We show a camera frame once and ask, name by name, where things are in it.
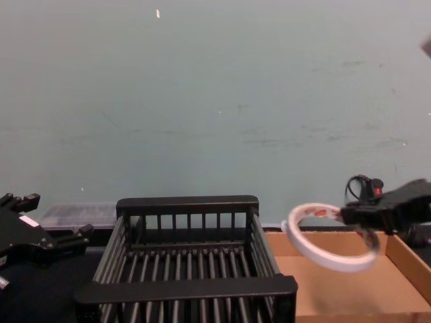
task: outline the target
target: black wire basket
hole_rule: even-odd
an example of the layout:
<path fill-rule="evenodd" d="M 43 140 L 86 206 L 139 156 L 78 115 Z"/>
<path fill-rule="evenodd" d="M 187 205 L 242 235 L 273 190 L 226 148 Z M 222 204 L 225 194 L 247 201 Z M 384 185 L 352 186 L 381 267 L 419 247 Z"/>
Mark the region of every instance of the black wire basket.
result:
<path fill-rule="evenodd" d="M 78 322 L 289 322 L 292 276 L 279 272 L 254 196 L 123 199 Z"/>

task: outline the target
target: plastic bin lid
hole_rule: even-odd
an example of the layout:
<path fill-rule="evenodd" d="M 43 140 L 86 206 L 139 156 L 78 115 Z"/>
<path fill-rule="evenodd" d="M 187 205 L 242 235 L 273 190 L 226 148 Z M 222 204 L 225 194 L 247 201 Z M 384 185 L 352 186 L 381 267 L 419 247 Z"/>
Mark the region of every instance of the plastic bin lid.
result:
<path fill-rule="evenodd" d="M 95 229 L 112 229 L 117 220 L 116 203 L 82 203 L 55 205 L 40 219 L 40 225 L 47 230 L 69 229 L 77 231 L 86 224 Z"/>

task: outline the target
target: white ring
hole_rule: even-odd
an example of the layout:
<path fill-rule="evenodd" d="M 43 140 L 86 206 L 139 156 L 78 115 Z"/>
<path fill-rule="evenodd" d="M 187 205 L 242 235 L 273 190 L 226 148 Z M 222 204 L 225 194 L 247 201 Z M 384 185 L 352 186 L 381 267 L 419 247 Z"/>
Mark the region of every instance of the white ring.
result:
<path fill-rule="evenodd" d="M 281 223 L 281 229 L 286 232 L 293 245 L 305 257 L 311 259 L 317 264 L 332 269 L 334 271 L 341 271 L 345 273 L 357 273 L 364 271 L 373 264 L 377 259 L 380 242 L 375 232 L 370 230 L 357 229 L 365 240 L 368 253 L 362 256 L 340 256 L 333 254 L 324 249 L 320 249 L 311 242 L 309 242 L 301 233 L 298 224 L 305 217 L 327 216 L 341 222 L 339 218 L 339 207 L 333 205 L 326 205 L 322 203 L 308 203 L 295 207 L 289 214 L 288 220 Z"/>

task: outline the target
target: light blue wall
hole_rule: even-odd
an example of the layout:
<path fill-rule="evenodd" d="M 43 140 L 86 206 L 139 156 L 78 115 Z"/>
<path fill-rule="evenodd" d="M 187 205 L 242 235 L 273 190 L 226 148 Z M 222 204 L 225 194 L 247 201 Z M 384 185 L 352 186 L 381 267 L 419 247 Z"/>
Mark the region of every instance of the light blue wall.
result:
<path fill-rule="evenodd" d="M 1 192 L 255 194 L 431 173 L 428 0 L 0 0 Z"/>

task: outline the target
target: black table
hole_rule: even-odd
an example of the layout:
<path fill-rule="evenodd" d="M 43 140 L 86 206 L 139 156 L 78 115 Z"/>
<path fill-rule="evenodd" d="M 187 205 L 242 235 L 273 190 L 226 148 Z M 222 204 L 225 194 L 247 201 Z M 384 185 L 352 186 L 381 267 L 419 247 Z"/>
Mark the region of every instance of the black table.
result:
<path fill-rule="evenodd" d="M 343 227 L 313 227 L 318 231 L 337 231 Z M 431 236 L 431 225 L 421 231 Z M 416 254 L 431 266 L 431 246 L 415 249 Z M 0 291 L 1 323 L 75 322 L 73 292 L 91 281 L 102 251 L 63 260 L 48 268 L 18 264 L 1 271 L 13 288 Z"/>

